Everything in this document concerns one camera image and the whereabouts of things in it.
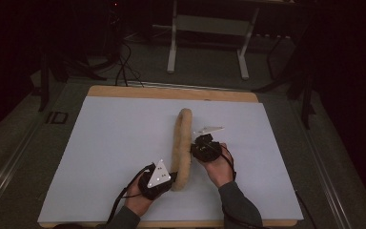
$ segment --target sleeve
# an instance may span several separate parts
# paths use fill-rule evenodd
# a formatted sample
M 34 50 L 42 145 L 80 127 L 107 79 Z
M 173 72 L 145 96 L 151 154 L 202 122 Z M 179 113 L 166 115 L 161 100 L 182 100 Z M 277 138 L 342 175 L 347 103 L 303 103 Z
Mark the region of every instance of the sleeve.
M 239 219 L 254 226 L 262 226 L 262 219 L 259 211 L 240 191 L 236 182 L 232 181 L 222 185 L 218 189 L 221 196 L 222 206 L 225 212 L 231 217 Z M 233 221 L 224 218 L 224 228 L 226 229 L 239 229 L 245 228 Z
M 134 229 L 141 218 L 128 207 L 123 206 L 105 229 Z

